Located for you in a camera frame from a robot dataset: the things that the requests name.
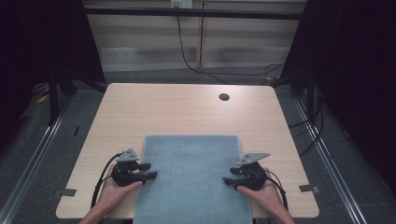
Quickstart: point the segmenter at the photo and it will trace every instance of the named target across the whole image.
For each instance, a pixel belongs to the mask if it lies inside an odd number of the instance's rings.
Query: blue towel
[[[248,224],[248,198],[224,184],[240,158],[230,135],[151,135],[142,162],[157,178],[136,195],[134,224]]]

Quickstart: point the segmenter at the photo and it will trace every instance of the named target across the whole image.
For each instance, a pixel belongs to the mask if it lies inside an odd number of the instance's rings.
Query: hand
[[[107,176],[111,176],[114,165],[108,169]],[[121,201],[128,193],[140,188],[143,182],[137,181],[125,187],[120,187],[112,177],[108,177],[103,182],[102,191],[96,205],[79,223],[97,223]]]
[[[268,168],[263,167],[263,169],[264,171],[268,171]],[[237,189],[256,201],[267,212],[271,213],[278,223],[295,223],[280,200],[276,185],[270,180],[267,179],[262,188],[257,191],[248,189],[244,186],[239,186]]]

